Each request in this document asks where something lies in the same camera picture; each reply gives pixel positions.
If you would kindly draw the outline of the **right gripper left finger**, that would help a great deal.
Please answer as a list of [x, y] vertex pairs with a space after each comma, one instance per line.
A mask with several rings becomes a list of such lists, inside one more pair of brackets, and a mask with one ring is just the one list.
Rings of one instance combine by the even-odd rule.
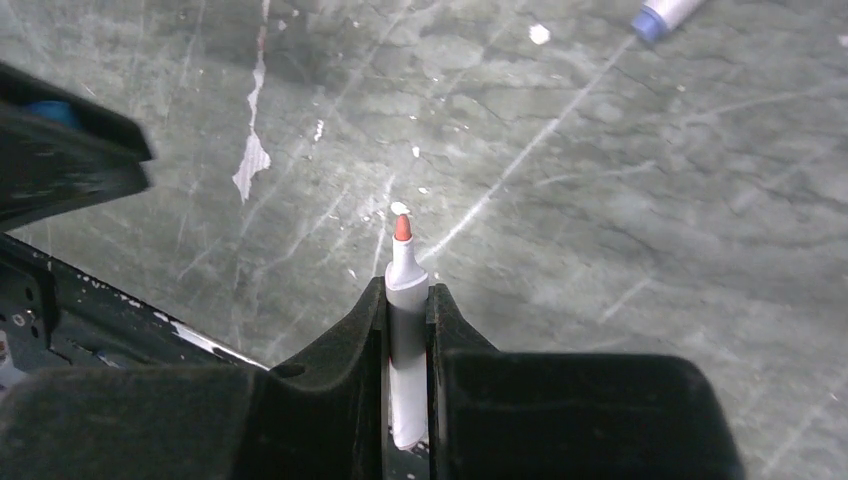
[[385, 288], [270, 370], [47, 369], [1, 403], [5, 479], [380, 479]]

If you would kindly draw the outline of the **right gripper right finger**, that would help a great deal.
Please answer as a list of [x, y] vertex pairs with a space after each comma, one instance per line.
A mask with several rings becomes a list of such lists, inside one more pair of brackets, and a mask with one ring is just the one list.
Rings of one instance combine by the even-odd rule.
[[661, 354], [497, 349], [444, 284], [426, 310], [434, 479], [742, 479], [717, 395]]

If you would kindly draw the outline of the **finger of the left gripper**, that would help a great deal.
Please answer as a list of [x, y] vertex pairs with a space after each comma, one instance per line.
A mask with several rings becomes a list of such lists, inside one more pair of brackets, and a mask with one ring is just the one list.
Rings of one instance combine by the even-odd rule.
[[[30, 103], [69, 103], [82, 128], [27, 111]], [[146, 190], [153, 158], [132, 119], [11, 65], [1, 66], [1, 229]]]

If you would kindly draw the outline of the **white pen orange tip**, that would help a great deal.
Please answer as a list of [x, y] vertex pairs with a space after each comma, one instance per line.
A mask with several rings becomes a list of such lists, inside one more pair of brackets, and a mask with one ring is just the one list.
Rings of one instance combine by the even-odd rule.
[[411, 223], [396, 219], [392, 261], [386, 268], [390, 335], [389, 386], [393, 442], [410, 450], [427, 434], [426, 303], [429, 274], [418, 263]]

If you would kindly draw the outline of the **blue pen cap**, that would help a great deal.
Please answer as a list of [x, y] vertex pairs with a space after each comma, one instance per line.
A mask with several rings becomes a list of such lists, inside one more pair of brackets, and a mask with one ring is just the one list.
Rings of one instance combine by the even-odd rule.
[[27, 104], [24, 108], [32, 114], [47, 118], [69, 128], [82, 128], [72, 106], [67, 102], [44, 100]]

